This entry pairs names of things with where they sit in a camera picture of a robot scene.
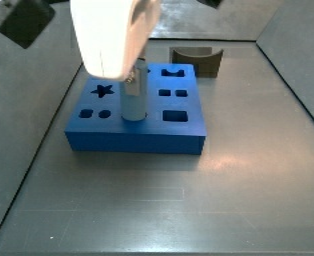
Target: blue shape sorter block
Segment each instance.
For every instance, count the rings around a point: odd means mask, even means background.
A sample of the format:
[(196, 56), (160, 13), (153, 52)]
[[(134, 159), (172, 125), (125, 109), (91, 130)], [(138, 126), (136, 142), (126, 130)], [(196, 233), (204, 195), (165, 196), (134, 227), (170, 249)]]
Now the blue shape sorter block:
[(89, 77), (65, 135), (73, 150), (200, 154), (206, 136), (192, 65), (149, 64), (148, 115), (126, 121), (119, 84)]

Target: stainless steel floor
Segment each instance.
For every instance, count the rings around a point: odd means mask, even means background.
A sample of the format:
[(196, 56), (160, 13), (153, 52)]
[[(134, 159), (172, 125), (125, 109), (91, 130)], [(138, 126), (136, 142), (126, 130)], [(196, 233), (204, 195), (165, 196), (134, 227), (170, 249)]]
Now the stainless steel floor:
[(201, 156), (71, 152), (63, 128), (82, 70), (0, 230), (18, 253), (314, 252), (314, 122), (253, 43), (224, 48), (217, 79), (198, 79)]

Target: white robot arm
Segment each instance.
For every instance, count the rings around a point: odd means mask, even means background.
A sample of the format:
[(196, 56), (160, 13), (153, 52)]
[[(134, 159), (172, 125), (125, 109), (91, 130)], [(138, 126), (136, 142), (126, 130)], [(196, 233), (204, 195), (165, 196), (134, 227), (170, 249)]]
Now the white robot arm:
[(158, 21), (160, 0), (70, 0), (86, 71), (122, 81)]

